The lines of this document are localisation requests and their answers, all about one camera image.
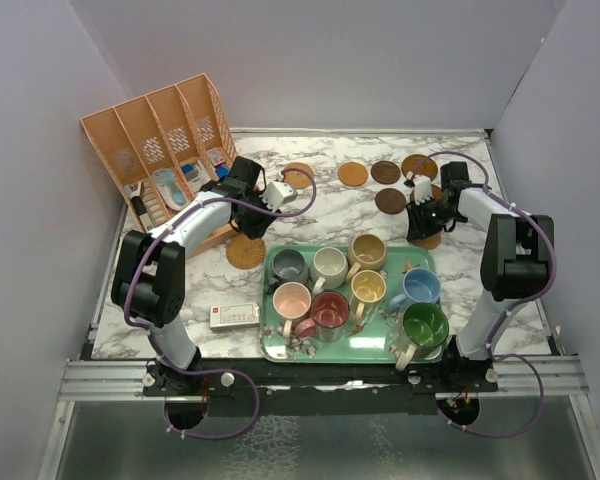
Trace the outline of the light wooden coaster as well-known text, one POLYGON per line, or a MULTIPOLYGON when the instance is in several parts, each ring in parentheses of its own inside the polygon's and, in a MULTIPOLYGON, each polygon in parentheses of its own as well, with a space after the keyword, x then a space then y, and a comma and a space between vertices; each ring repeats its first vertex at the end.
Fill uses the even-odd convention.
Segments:
POLYGON ((424 239, 413 240, 411 241, 411 244, 426 250, 433 250, 441 244, 441 240, 442 235, 440 233, 436 233, 424 239))

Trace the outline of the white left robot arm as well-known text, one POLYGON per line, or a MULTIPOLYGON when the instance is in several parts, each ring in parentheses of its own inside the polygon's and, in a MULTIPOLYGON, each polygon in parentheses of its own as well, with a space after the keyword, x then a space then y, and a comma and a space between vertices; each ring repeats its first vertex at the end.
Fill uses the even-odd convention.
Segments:
POLYGON ((263 167, 238 156, 229 173, 204 184, 193 202, 148 233, 131 231, 123 238, 111 290, 128 325, 141 328, 161 363, 169 366, 166 382, 186 395, 200 385, 196 366, 200 349, 189 338, 180 311, 185 300, 188 256, 222 226, 230 225, 250 240, 260 239, 281 214, 280 207, 297 192, 282 179, 260 190, 263 167))

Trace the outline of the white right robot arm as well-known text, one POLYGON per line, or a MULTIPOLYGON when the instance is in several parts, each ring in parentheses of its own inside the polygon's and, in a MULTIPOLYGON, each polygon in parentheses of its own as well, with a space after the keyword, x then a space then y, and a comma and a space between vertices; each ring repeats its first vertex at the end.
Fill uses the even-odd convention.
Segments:
POLYGON ((464 162, 447 163, 440 174, 438 199, 428 176, 406 174, 405 184, 414 195, 406 206, 407 239, 423 240, 466 222, 486 231, 480 264, 483 293, 455 340, 461 357, 439 367, 441 383, 449 390, 461 391, 476 376, 469 360, 490 359, 516 313, 553 285, 557 273, 554 220, 505 201, 487 182, 472 182, 464 162))

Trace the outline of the green floral tray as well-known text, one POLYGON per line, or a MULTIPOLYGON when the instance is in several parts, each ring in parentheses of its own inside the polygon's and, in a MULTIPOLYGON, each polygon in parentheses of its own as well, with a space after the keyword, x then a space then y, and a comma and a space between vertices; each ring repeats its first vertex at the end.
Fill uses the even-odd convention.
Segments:
MULTIPOLYGON (((424 249, 413 246, 390 246, 387 264, 381 271, 389 292, 401 282, 406 266, 436 270, 433 257, 424 249)), ((363 328, 356 332, 349 320, 343 335, 334 342, 322 342, 314 337, 286 338, 282 334, 283 322, 275 312, 273 296, 265 293, 260 308, 260 350, 264 358, 277 363, 316 364, 393 364, 389 339, 397 315, 385 311, 388 300, 374 308, 365 319, 363 328)))

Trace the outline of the dark walnut wooden coaster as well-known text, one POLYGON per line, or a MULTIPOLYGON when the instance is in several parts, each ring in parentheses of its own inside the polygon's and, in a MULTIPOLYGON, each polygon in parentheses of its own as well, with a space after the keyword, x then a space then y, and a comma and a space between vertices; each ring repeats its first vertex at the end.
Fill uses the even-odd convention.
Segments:
POLYGON ((382 185, 392 185, 401 179, 401 170, 391 161, 378 161, 371 167, 372 178, 382 185))

